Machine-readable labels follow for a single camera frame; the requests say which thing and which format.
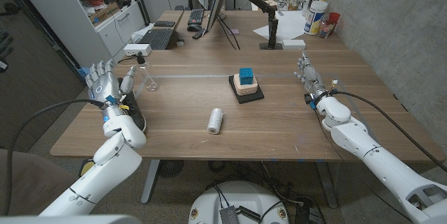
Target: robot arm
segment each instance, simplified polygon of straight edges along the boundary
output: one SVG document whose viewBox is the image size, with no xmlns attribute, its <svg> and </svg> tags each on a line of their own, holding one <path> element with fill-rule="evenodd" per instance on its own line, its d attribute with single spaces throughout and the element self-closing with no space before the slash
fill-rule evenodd
<svg viewBox="0 0 447 224">
<path fill-rule="evenodd" d="M 86 77 L 89 96 L 105 103 L 101 108 L 107 141 L 96 151 L 95 165 L 63 192 L 40 216 L 88 214 L 107 193 L 136 171 L 141 156 L 134 149 L 146 143 L 145 134 L 119 107 L 119 101 L 132 92 L 135 66 L 124 77 L 121 87 L 113 74 L 113 61 L 91 67 Z"/>
<path fill-rule="evenodd" d="M 328 94 L 304 52 L 302 56 L 300 73 L 295 75 L 309 92 L 306 101 L 325 116 L 323 126 L 334 142 L 366 164 L 414 223 L 443 223 L 447 219 L 447 186 L 420 176 L 373 140 L 349 108 Z"/>
</svg>

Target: robot finger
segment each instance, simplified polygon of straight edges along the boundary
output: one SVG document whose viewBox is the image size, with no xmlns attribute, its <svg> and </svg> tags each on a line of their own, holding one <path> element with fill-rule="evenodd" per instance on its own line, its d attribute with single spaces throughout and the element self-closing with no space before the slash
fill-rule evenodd
<svg viewBox="0 0 447 224">
<path fill-rule="evenodd" d="M 105 68 L 104 68 L 104 62 L 100 61 L 98 64 L 98 74 L 104 75 L 105 74 Z"/>
<path fill-rule="evenodd" d="M 109 60 L 109 61 L 107 61 L 107 63 L 105 63 L 105 71 L 106 72 L 113 72 L 113 65 L 114 65 L 115 63 L 114 63 L 114 61 L 113 61 L 113 59 L 111 59 L 111 60 Z"/>
<path fill-rule="evenodd" d="M 97 81 L 97 79 L 99 77 L 98 73 L 96 71 L 97 71 L 96 66 L 93 64 L 90 67 L 90 75 L 91 75 L 91 78 L 93 79 L 93 82 Z"/>
<path fill-rule="evenodd" d="M 93 79 L 91 78 L 90 74 L 85 76 L 85 82 L 87 83 L 87 86 L 89 88 L 91 88 L 93 86 Z"/>
<path fill-rule="evenodd" d="M 136 70 L 137 68 L 135 66 L 132 66 L 126 76 L 123 78 L 120 89 L 123 91 L 124 94 L 129 94 L 132 92 L 133 76 L 135 75 Z"/>
<path fill-rule="evenodd" d="M 91 67 L 90 67 L 90 73 L 93 73 L 93 72 L 96 72 L 96 66 L 95 66 L 95 64 L 92 64 L 91 65 Z"/>
</svg>

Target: keyboard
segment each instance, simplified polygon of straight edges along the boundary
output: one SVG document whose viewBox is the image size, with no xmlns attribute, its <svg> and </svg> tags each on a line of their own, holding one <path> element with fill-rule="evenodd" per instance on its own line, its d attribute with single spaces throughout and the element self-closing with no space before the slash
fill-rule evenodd
<svg viewBox="0 0 447 224">
<path fill-rule="evenodd" d="M 193 9 L 189 16 L 188 25 L 202 24 L 203 12 L 203 9 Z"/>
<path fill-rule="evenodd" d="M 173 34 L 172 29 L 149 30 L 139 43 L 150 44 L 153 50 L 165 50 Z"/>
</svg>

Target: cabinet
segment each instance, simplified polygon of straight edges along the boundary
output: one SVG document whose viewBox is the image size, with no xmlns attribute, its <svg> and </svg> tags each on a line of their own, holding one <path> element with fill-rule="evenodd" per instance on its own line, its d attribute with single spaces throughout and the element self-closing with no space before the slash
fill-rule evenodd
<svg viewBox="0 0 447 224">
<path fill-rule="evenodd" d="M 145 25 L 135 0 L 96 27 L 82 0 L 30 1 L 82 67 L 110 58 L 119 61 L 131 34 Z"/>
</svg>

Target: desk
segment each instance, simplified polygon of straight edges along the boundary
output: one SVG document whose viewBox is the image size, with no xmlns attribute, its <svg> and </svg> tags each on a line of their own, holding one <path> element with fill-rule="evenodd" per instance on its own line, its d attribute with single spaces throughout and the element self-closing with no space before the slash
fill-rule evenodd
<svg viewBox="0 0 447 224">
<path fill-rule="evenodd" d="M 260 50 L 267 40 L 253 32 L 267 24 L 260 11 L 226 11 L 225 22 L 239 29 L 241 50 L 234 50 L 216 23 L 202 38 L 186 30 L 190 11 L 166 11 L 160 20 L 180 19 L 177 31 L 184 46 L 154 50 L 146 57 L 157 74 L 160 89 L 138 93 L 138 104 L 147 120 L 147 144 L 137 150 L 145 158 L 196 160 L 289 160 L 340 161 L 325 139 L 314 112 L 305 104 L 304 87 L 292 74 L 302 51 Z M 338 89 L 376 103 L 434 157 L 445 158 L 418 122 L 400 105 L 385 84 L 349 50 L 337 34 L 327 39 L 300 36 L 306 51 L 327 87 L 339 80 Z M 131 61 L 115 68 L 117 77 L 126 74 Z M 252 67 L 265 98 L 240 105 L 228 76 L 240 67 Z M 138 91 L 136 82 L 134 90 Z M 359 100 L 337 95 L 383 147 L 403 161 L 429 159 L 374 108 Z M 207 133 L 213 108 L 223 110 L 218 135 Z M 103 121 L 98 109 L 86 105 L 51 149 L 54 156 L 92 157 L 104 143 Z M 358 160 L 337 147 L 346 160 Z M 154 162 L 152 174 L 155 175 Z"/>
</svg>

